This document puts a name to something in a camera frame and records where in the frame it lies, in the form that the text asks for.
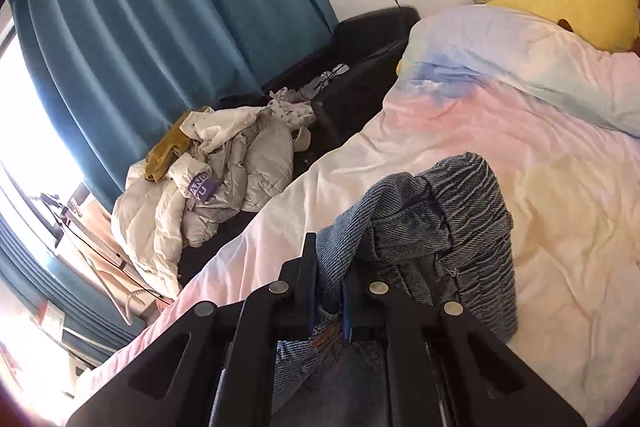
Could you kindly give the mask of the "pastel pillow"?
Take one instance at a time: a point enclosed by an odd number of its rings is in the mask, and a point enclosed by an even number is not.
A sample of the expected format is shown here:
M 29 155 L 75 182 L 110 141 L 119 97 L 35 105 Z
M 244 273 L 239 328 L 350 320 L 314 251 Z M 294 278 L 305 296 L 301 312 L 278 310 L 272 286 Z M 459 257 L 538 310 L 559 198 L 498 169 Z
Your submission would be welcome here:
M 401 84 L 460 98 L 488 80 L 590 124 L 639 134 L 637 54 L 600 51 L 548 20 L 492 6 L 458 6 L 413 26 Z

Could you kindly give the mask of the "cream puffer jacket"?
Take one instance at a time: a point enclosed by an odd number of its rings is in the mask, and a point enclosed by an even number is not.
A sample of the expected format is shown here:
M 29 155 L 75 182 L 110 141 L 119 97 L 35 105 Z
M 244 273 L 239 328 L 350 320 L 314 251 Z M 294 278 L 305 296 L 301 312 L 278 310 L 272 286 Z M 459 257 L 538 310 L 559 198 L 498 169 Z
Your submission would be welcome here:
M 282 193 L 315 120 L 310 102 L 285 89 L 264 107 L 191 110 L 181 130 L 198 141 L 196 152 L 180 156 L 158 183 L 145 181 L 145 158 L 131 165 L 111 227 L 142 279 L 177 298 L 183 249 L 202 246 L 224 222 Z

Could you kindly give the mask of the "blue denim jeans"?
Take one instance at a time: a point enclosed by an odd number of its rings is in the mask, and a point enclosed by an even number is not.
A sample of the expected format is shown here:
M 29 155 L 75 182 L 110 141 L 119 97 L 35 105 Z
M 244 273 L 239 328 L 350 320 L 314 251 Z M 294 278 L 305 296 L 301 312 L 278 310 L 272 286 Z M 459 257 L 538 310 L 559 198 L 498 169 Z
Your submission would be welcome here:
M 342 340 L 342 282 L 354 259 L 413 300 L 456 300 L 501 341 L 518 329 L 512 218 L 495 173 L 466 152 L 419 174 L 393 173 L 316 239 L 318 319 L 277 347 L 272 425 L 384 426 L 383 352 Z

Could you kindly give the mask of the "teal left curtain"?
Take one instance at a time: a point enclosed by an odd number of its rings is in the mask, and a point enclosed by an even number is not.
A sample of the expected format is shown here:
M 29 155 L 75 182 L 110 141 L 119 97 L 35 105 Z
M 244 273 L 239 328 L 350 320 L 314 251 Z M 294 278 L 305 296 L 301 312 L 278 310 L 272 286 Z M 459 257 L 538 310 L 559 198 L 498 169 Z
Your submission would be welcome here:
M 145 329 L 139 317 L 126 323 L 107 295 L 40 246 L 30 251 L 1 221 L 1 280 L 32 313 L 52 303 L 64 313 L 62 343 L 100 364 Z

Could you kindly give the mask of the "mustard yellow garment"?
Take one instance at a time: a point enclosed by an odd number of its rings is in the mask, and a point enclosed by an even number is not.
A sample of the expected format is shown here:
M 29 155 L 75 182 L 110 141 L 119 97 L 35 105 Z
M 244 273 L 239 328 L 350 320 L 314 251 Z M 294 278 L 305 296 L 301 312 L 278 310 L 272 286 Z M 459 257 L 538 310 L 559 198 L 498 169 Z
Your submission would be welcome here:
M 198 144 L 191 135 L 181 130 L 182 124 L 191 114 L 190 110 L 184 112 L 171 128 L 158 141 L 148 155 L 145 156 L 144 179 L 145 181 L 158 183 L 168 173 L 171 165 L 183 154 L 196 152 L 194 145 Z

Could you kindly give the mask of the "yellow plush toy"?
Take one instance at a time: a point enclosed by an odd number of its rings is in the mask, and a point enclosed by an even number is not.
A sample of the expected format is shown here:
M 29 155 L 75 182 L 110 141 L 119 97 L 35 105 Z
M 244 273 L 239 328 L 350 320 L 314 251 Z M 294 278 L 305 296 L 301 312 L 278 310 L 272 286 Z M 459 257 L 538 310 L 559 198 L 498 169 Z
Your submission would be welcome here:
M 608 52 L 639 51 L 639 0 L 491 0 L 550 20 Z

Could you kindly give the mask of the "peach sweater on rack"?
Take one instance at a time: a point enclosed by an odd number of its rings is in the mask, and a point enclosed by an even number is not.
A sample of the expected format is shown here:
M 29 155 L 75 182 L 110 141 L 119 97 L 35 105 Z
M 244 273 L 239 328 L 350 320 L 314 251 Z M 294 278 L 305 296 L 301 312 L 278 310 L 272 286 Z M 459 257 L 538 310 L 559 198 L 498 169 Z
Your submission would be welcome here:
M 160 315 L 163 301 L 134 269 L 112 235 L 111 215 L 88 195 L 79 204 L 72 197 L 62 214 L 63 237 L 55 254 L 70 269 L 110 300 L 120 317 L 146 325 Z

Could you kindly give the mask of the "black sofa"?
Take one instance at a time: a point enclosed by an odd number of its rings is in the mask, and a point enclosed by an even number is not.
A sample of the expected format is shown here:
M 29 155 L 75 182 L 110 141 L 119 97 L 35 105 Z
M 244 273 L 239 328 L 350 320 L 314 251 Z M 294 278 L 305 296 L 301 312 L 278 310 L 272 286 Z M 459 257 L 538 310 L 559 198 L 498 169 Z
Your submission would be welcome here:
M 294 155 L 298 178 L 325 153 L 343 145 L 381 109 L 396 81 L 396 67 L 404 54 L 410 29 L 420 20 L 416 9 L 382 9 L 339 23 L 330 43 L 274 77 L 266 90 L 297 90 L 330 70 L 348 69 L 331 79 L 311 99 L 317 121 L 311 126 L 310 151 Z

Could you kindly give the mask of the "teal curtain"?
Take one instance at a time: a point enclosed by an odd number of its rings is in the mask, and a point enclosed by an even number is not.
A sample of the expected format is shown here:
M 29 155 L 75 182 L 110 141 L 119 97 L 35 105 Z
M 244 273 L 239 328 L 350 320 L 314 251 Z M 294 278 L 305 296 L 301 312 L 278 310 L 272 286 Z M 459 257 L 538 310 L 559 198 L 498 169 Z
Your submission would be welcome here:
M 1 280 L 32 313 L 52 303 L 64 313 L 62 343 L 100 364 L 145 329 L 139 317 L 126 323 L 107 295 L 40 246 L 30 251 L 1 221 Z
M 40 101 L 105 207 L 186 110 L 258 95 L 326 46 L 329 0 L 10 0 Z

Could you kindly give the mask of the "teal right curtain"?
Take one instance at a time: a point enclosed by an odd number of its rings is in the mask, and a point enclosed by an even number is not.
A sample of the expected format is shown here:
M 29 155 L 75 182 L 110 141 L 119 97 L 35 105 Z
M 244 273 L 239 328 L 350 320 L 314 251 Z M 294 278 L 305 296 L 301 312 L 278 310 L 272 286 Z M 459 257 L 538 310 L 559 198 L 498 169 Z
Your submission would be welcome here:
M 105 207 L 186 110 L 258 95 L 326 46 L 329 0 L 10 0 L 40 101 Z

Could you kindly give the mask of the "pastel tie-dye duvet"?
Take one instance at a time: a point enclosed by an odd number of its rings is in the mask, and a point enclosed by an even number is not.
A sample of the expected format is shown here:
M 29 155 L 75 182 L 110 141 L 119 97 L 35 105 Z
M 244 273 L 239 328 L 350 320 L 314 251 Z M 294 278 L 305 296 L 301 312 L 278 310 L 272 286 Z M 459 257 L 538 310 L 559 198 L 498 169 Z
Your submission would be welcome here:
M 639 377 L 639 135 L 606 129 L 496 80 L 460 98 L 399 78 L 359 133 L 317 160 L 224 245 L 136 339 L 80 377 L 84 402 L 201 300 L 228 305 L 273 281 L 394 172 L 484 157 L 514 221 L 512 350 L 590 426 L 612 421 Z

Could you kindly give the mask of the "window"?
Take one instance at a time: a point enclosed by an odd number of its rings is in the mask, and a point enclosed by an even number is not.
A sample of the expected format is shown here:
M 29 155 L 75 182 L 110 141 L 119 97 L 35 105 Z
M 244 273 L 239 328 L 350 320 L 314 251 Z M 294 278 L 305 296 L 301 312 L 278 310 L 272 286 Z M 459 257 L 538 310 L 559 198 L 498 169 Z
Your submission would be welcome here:
M 66 200 L 84 181 L 44 111 L 16 37 L 1 47 L 1 166 L 32 197 Z

